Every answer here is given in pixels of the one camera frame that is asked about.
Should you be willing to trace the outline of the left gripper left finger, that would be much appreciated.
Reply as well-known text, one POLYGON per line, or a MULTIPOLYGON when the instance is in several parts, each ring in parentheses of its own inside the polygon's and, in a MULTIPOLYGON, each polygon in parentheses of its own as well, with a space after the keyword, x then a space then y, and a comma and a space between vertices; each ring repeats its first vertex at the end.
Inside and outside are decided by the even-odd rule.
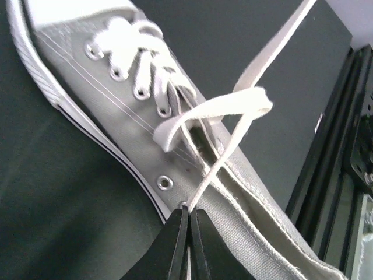
POLYGON ((144 256, 122 280, 180 280, 187 276, 186 207, 174 210, 144 256))

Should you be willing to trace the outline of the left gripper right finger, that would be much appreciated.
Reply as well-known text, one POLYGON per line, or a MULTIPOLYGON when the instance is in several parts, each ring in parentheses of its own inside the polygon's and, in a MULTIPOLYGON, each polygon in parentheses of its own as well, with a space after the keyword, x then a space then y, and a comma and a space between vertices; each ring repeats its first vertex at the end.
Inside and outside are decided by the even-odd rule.
POLYGON ((192 279, 250 279, 251 274, 233 256, 206 211, 190 215, 192 279))

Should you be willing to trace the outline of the grey canvas sneaker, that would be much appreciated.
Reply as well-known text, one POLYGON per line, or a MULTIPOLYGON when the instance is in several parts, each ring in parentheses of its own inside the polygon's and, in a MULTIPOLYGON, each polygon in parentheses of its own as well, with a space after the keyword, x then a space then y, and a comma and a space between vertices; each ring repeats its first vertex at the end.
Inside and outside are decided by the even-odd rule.
MULTIPOLYGON (((136 178, 166 224, 176 209, 186 207, 189 213, 188 200, 206 168, 216 162, 205 134, 211 132, 214 144, 224 149, 240 116, 224 116, 208 129, 196 125, 189 130, 192 148, 180 139, 172 151, 163 151, 153 139, 163 121, 154 97, 136 98, 132 78, 114 79, 106 59, 93 60, 85 52, 87 37, 102 24, 101 19, 90 20, 100 2, 7 1, 10 32, 20 59, 48 102, 136 178)), ((107 2, 133 5, 149 20, 131 1, 107 2)), ((229 163, 245 187, 224 178, 221 183, 231 198, 209 185, 195 208, 206 211, 233 256, 254 279, 343 279, 342 272, 312 251, 239 144, 229 163)), ((190 237, 188 220, 187 279, 192 279, 190 237)))

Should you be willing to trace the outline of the white shoelace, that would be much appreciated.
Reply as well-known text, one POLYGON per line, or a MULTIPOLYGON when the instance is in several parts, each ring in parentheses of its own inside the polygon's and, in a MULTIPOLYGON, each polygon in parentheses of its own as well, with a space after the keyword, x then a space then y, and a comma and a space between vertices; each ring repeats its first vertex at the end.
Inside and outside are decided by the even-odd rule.
POLYGON ((245 181, 229 163, 245 133, 255 119, 272 109, 265 90, 257 85, 266 68, 292 37, 299 24, 313 7, 313 1, 304 1, 291 18, 268 42, 240 77, 232 93, 198 102, 199 93, 182 72, 170 53, 157 25, 147 20, 133 5, 109 6, 101 1, 90 20, 101 19, 87 37, 85 52, 92 60, 106 59, 112 77, 116 80, 133 79, 133 94, 138 99, 154 97, 159 116, 163 121, 154 130, 153 139, 165 152, 170 152, 183 139, 193 147, 189 130, 201 125, 219 123, 224 116, 239 115, 240 120, 224 149, 214 144, 211 132, 205 134, 208 148, 216 154, 216 162, 208 166, 204 178, 188 200, 190 215, 209 185, 216 186, 226 199, 231 195, 222 179, 239 187, 245 181))

